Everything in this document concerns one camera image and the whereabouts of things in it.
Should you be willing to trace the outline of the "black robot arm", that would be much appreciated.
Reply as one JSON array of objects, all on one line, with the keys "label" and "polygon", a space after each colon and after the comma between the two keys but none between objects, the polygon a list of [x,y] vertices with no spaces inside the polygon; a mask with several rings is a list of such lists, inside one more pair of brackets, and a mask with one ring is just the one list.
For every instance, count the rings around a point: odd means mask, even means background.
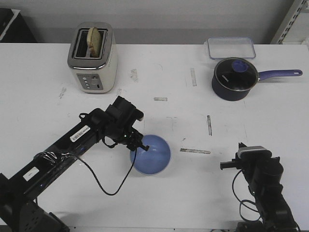
[{"label": "black robot arm", "polygon": [[80,123],[50,147],[34,156],[33,160],[11,178],[0,176],[0,217],[14,232],[68,232],[70,229],[53,213],[38,206],[35,199],[63,174],[87,150],[106,137],[136,152],[143,135],[133,128],[142,111],[123,97],[116,98],[103,111],[96,108],[79,115]]},{"label": "black robot arm", "polygon": [[248,183],[252,204],[259,213],[257,220],[243,219],[237,224],[238,232],[298,232],[292,211],[285,201],[280,183],[284,168],[280,157],[272,157],[270,150],[262,146],[246,146],[239,149],[229,162],[222,162],[221,169],[236,168]]}]

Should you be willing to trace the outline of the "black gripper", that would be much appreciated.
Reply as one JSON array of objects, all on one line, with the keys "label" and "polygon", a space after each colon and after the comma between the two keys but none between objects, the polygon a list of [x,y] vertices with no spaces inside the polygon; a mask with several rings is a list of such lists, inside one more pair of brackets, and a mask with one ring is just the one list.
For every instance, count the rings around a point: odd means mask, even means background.
[{"label": "black gripper", "polygon": [[[243,151],[248,145],[239,143],[238,151]],[[248,154],[235,157],[231,161],[221,162],[220,169],[236,168],[243,170],[246,179],[280,179],[280,158],[272,158],[271,154]]]},{"label": "black gripper", "polygon": [[136,120],[143,120],[142,111],[125,98],[118,96],[105,112],[112,118],[104,129],[105,136],[117,144],[126,145],[131,151],[135,151],[138,147],[149,150],[149,146],[142,143],[143,135],[133,128]]}]

